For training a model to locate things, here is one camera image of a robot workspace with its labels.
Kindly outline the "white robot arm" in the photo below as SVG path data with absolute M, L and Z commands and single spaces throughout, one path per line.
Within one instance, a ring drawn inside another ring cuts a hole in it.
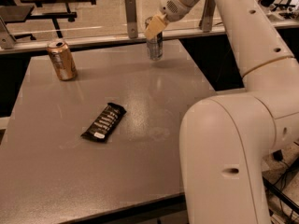
M 161 0 L 145 35 L 199 0 Z M 192 105 L 179 154 L 190 224 L 271 224 L 262 159 L 299 138 L 299 63 L 256 0 L 214 0 L 245 89 Z

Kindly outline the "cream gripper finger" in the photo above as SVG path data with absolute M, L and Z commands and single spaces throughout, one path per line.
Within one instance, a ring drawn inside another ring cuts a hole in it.
M 157 34 L 162 32 L 168 25 L 169 21 L 166 18 L 165 14 L 156 14 L 154 15 L 149 25 L 147 26 L 144 35 L 148 40 L 153 39 Z

